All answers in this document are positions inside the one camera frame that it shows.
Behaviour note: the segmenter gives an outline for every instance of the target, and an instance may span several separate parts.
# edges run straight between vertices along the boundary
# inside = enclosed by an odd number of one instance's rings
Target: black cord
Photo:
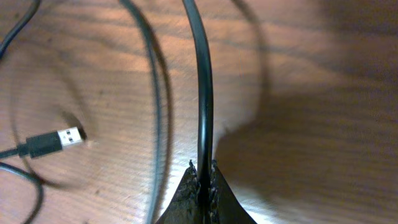
[[[195,41],[199,84],[198,176],[202,191],[210,186],[213,153],[213,80],[205,28],[194,0],[183,0]]]
[[[160,176],[160,160],[161,160],[161,140],[162,140],[162,104],[160,99],[160,88],[158,81],[158,74],[156,69],[155,62],[155,52],[153,42],[153,36],[151,35],[150,27],[148,26],[145,17],[141,14],[138,7],[132,3],[130,0],[119,0],[120,3],[130,12],[133,18],[137,21],[143,38],[146,43],[146,49],[150,61],[150,65],[152,68],[152,79],[154,82],[154,93],[155,93],[155,107],[156,107],[156,146],[155,146],[155,175],[154,175],[154,184],[152,188],[152,196],[150,200],[149,210],[147,214],[147,224],[151,224],[154,222],[155,213],[156,213],[156,204],[158,200],[160,180],[162,176]]]
[[[40,208],[43,204],[44,190],[43,190],[43,185],[42,185],[41,181],[38,178],[36,178],[35,176],[33,176],[32,174],[30,174],[26,171],[23,171],[19,168],[16,168],[14,166],[5,164],[3,162],[0,162],[0,170],[5,170],[12,174],[18,175],[19,177],[22,177],[25,180],[28,180],[35,186],[36,191],[37,191],[36,204],[35,204],[33,211],[30,213],[29,217],[23,222],[24,224],[31,223],[32,220],[36,217],[36,215],[40,211]]]
[[[6,37],[0,44],[0,59],[4,55],[8,45],[11,43],[14,37],[19,33],[19,31],[21,31],[22,28],[24,28],[24,26],[30,21],[30,19],[36,13],[39,6],[40,6],[40,0],[33,0],[32,4],[30,5],[25,15],[6,35]],[[0,159],[5,159],[10,156],[15,156],[16,154],[18,154],[18,149],[10,149],[5,152],[0,152]],[[24,224],[31,223],[32,220],[36,217],[36,215],[40,211],[44,199],[44,190],[41,181],[38,178],[36,178],[34,175],[26,171],[23,171],[19,168],[16,168],[14,166],[5,164],[3,162],[0,162],[0,170],[4,170],[12,174],[18,175],[24,178],[25,180],[28,180],[35,186],[37,190],[36,204],[33,211],[30,213],[29,217],[25,220]]]
[[[36,11],[40,6],[41,0],[33,0],[32,4],[24,14],[24,16],[18,21],[18,23],[8,32],[4,40],[0,44],[0,59],[4,55],[8,45],[14,39],[14,37],[21,31],[24,26],[30,21],[30,19],[34,16]]]
[[[18,155],[19,150],[18,149],[9,149],[6,151],[1,151],[0,152],[0,159],[6,159],[8,157],[16,156]]]

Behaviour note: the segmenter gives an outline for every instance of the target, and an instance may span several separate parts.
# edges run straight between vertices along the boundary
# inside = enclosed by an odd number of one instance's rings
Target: wooden surface
[[[181,1],[135,2],[171,80],[164,209],[197,160],[195,48]],[[249,214],[272,224],[398,223],[396,1],[247,0],[258,24],[229,0],[197,2],[213,63],[215,157]],[[28,5],[0,2],[0,37]],[[152,84],[141,33],[117,1],[43,0],[0,63],[0,89],[1,150],[66,128],[68,114],[90,139],[28,161],[52,183],[35,223],[143,223]],[[34,189],[5,172],[0,180],[0,223],[20,223]]]

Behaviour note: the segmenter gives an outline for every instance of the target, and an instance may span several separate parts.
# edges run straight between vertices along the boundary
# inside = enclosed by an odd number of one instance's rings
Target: usb-a plug
[[[31,158],[44,156],[63,148],[79,144],[85,140],[83,130],[77,127],[62,131],[53,131],[26,139],[26,144],[17,146],[20,157],[30,155]]]

